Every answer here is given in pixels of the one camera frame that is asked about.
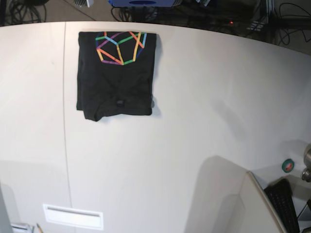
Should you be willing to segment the black t-shirt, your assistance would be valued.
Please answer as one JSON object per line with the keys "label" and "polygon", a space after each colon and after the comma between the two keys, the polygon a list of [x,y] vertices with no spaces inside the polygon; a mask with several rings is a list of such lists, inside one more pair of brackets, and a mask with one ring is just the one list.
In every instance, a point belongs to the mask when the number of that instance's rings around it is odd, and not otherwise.
{"label": "black t-shirt", "polygon": [[85,119],[152,114],[156,41],[155,33],[79,32],[76,108]]}

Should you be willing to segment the blue box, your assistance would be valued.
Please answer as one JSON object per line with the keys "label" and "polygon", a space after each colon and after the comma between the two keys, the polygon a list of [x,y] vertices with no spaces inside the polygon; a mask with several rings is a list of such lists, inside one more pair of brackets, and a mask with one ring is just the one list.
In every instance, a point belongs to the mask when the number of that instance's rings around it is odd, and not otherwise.
{"label": "blue box", "polygon": [[180,5],[182,0],[109,0],[108,2],[115,7],[173,7]]}

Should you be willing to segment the green tape roll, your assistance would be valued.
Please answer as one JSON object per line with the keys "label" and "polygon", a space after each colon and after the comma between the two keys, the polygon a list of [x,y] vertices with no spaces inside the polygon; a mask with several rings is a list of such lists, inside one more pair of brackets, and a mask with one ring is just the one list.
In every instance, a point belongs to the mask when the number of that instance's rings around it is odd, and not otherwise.
{"label": "green tape roll", "polygon": [[293,169],[294,169],[294,161],[292,159],[286,159],[282,165],[281,165],[281,169],[285,172],[285,173],[290,173]]}

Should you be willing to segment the black keyboard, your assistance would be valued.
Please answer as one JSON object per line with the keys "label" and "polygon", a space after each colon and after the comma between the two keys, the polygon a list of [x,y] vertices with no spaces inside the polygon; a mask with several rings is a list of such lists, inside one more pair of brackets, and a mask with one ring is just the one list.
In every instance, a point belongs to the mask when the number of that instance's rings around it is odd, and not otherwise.
{"label": "black keyboard", "polygon": [[287,179],[280,179],[264,189],[288,233],[299,233],[300,228],[292,199],[292,189]]}

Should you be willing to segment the silver metal cylinder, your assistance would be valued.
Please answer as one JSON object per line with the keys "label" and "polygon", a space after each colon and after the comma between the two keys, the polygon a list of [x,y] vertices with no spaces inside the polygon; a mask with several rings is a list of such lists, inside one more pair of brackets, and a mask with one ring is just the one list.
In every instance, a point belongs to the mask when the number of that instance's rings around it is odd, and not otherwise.
{"label": "silver metal cylinder", "polygon": [[311,149],[308,149],[304,154],[305,168],[301,173],[301,179],[310,183],[311,182]]}

